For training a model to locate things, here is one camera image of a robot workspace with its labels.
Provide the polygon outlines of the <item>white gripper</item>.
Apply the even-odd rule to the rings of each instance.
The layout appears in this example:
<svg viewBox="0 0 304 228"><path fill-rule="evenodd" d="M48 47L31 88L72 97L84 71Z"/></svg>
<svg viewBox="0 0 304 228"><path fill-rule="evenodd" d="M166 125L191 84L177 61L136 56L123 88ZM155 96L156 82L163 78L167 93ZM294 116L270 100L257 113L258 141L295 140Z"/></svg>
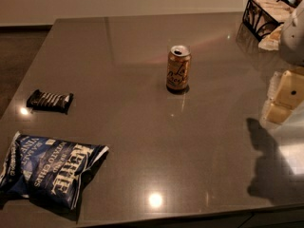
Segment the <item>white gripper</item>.
<svg viewBox="0 0 304 228"><path fill-rule="evenodd" d="M282 27L279 42L280 57L289 64L304 66L304 9L296 8ZM302 69L276 71L270 80L268 100L262 108L261 119L283 124L304 101L304 72Z"/></svg>

